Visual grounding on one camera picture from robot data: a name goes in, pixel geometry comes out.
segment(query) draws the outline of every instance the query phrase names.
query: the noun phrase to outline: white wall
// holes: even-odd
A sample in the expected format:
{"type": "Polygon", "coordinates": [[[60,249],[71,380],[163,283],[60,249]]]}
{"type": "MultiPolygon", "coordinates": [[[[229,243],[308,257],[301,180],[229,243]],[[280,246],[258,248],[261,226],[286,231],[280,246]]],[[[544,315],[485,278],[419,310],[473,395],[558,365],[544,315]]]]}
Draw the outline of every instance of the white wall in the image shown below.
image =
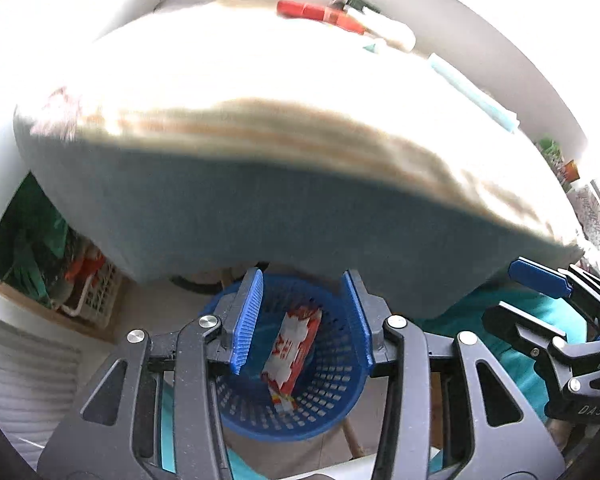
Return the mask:
{"type": "MultiPolygon", "coordinates": [[[[168,5],[204,1],[207,0],[170,0],[168,5]]],[[[325,4],[329,0],[301,1],[325,4]]],[[[595,36],[600,30],[600,19],[591,17],[592,13],[595,15],[595,9],[600,9],[600,0],[589,0],[575,14],[573,9],[577,4],[574,0],[493,0],[495,10],[505,7],[505,2],[513,3],[508,14],[490,14],[488,11],[491,0],[482,0],[476,8],[480,7],[484,11],[482,15],[505,33],[517,47],[496,28],[456,0],[371,1],[389,17],[401,20],[413,29],[418,39],[417,49],[427,53],[435,50],[478,86],[489,90],[505,107],[516,111],[522,129],[530,137],[537,139],[551,136],[561,143],[567,158],[582,157],[587,138],[571,110],[578,112],[582,124],[594,136],[598,130],[596,126],[600,125],[600,118],[594,121],[589,114],[582,113],[584,108],[592,109],[590,105],[585,106],[583,100],[587,97],[587,103],[590,104],[600,99],[600,88],[586,84],[579,92],[574,92],[573,88],[577,85],[572,84],[567,88],[564,83],[570,79],[572,70],[579,77],[587,75],[589,59],[592,55],[595,56],[598,46],[586,43],[584,40],[587,38],[579,38],[575,31],[572,32],[565,26],[571,20],[579,23],[589,20],[587,34],[595,36]],[[534,14],[540,19],[533,20],[534,14]],[[541,23],[551,23],[552,26],[542,28],[541,23]],[[575,56],[561,56],[559,62],[550,64],[548,61],[553,54],[557,56],[565,52],[570,38],[574,38],[572,43],[580,51],[583,45],[590,46],[579,59],[575,56]],[[552,82],[555,80],[556,88],[564,92],[560,96],[568,100],[569,107],[519,48],[533,62],[542,62],[544,76],[552,82]]]]}
{"type": "MultiPolygon", "coordinates": [[[[158,0],[0,0],[0,218],[26,175],[13,138],[18,96],[79,59],[80,48],[153,10],[158,0]]],[[[0,297],[0,320],[83,350],[89,375],[110,346],[81,336],[0,297]]]]}
{"type": "Polygon", "coordinates": [[[80,358],[0,323],[0,429],[32,468],[71,408],[80,358]]]}

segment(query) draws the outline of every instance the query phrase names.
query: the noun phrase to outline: snack package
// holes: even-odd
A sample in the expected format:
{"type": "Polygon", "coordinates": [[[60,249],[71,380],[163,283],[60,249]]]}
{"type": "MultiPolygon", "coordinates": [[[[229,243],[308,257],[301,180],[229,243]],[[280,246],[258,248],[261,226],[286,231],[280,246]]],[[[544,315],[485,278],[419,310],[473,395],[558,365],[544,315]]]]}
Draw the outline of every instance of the snack package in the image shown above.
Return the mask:
{"type": "MultiPolygon", "coordinates": [[[[288,409],[295,404],[290,396],[314,343],[321,319],[322,311],[315,307],[300,306],[287,312],[262,369],[260,377],[269,385],[269,390],[279,397],[280,405],[287,408],[283,411],[293,410],[288,409]]],[[[276,406],[276,399],[273,395],[271,398],[276,406]]]]}
{"type": "Polygon", "coordinates": [[[296,400],[292,396],[279,394],[271,386],[269,387],[269,395],[277,413],[291,413],[298,408],[296,400]]]}

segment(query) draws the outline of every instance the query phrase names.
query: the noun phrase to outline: black bracket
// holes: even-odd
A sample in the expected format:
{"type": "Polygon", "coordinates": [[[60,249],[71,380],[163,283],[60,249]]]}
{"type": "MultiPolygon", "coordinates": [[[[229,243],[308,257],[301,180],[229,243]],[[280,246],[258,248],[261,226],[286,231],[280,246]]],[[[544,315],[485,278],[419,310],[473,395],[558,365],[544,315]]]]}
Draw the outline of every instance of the black bracket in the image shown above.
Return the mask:
{"type": "Polygon", "coordinates": [[[475,334],[452,339],[424,333],[391,316],[357,272],[344,279],[369,325],[372,376],[389,377],[372,480],[561,475],[564,460],[544,424],[475,334]],[[442,375],[445,445],[443,469],[429,474],[432,371],[442,375]]]}
{"type": "Polygon", "coordinates": [[[501,301],[482,316],[485,329],[536,361],[551,418],[600,424],[600,340],[568,344],[566,334],[501,301]]]}
{"type": "Polygon", "coordinates": [[[519,258],[509,275],[552,298],[563,298],[598,334],[598,340],[568,344],[566,334],[506,303],[487,309],[485,329],[536,360],[534,369],[544,380],[551,418],[600,424],[600,279],[571,265],[554,271],[519,258]]]}
{"type": "MultiPolygon", "coordinates": [[[[391,316],[356,272],[345,278],[355,307],[368,321],[370,370],[389,377],[373,480],[518,475],[554,480],[563,472],[564,461],[544,425],[474,334],[451,339],[424,333],[411,321],[391,316]],[[446,439],[444,467],[433,474],[428,473],[431,371],[443,377],[446,439]]],[[[231,480],[216,377],[231,371],[227,336],[235,332],[244,307],[240,297],[223,303],[218,316],[203,316],[180,332],[153,338],[143,330],[129,333],[52,435],[38,463],[42,478],[231,480]],[[176,474],[160,468],[166,370],[175,372],[176,474]]]]}

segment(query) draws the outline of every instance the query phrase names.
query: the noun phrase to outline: white radiator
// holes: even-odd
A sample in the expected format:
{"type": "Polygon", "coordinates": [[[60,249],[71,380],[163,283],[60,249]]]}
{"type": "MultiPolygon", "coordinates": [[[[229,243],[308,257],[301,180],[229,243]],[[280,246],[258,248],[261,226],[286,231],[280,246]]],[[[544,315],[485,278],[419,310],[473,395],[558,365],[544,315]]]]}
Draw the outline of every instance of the white radiator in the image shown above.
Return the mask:
{"type": "Polygon", "coordinates": [[[80,351],[0,322],[0,428],[32,468],[74,400],[80,351]]]}

